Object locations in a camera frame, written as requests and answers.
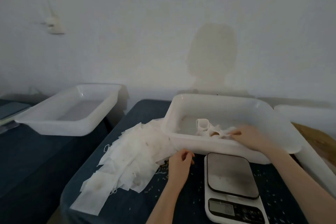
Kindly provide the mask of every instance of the white container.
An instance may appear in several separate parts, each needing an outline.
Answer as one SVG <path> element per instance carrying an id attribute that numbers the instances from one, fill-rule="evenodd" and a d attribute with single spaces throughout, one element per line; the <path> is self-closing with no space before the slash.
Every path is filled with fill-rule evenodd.
<path id="1" fill-rule="evenodd" d="M 336 139 L 336 110 L 289 105 L 277 105 L 274 110 L 291 122 L 321 130 Z M 326 160 L 323 160 L 304 138 L 302 139 L 302 150 L 295 156 L 305 171 L 336 198 L 336 175 L 325 163 Z"/>
<path id="2" fill-rule="evenodd" d="M 268 164 L 269 159 L 260 152 L 250 150 L 234 140 L 196 136 L 196 120 L 205 118 L 221 129 L 242 124 L 256 126 L 288 153 L 301 149 L 301 135 L 283 116 L 267 103 L 252 98 L 180 94 L 174 97 L 162 123 L 177 150 L 189 149 L 194 153 L 210 152 L 244 157 L 250 162 Z"/>
<path id="3" fill-rule="evenodd" d="M 31 107 L 15 121 L 41 135 L 84 136 L 114 107 L 120 88 L 105 83 L 77 85 Z"/>

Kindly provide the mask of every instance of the scale platform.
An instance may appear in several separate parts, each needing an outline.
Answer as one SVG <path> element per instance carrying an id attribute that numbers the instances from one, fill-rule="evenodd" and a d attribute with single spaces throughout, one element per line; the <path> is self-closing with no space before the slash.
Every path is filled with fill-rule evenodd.
<path id="1" fill-rule="evenodd" d="M 209 153 L 204 158 L 205 212 L 223 224 L 269 224 L 249 162 Z"/>

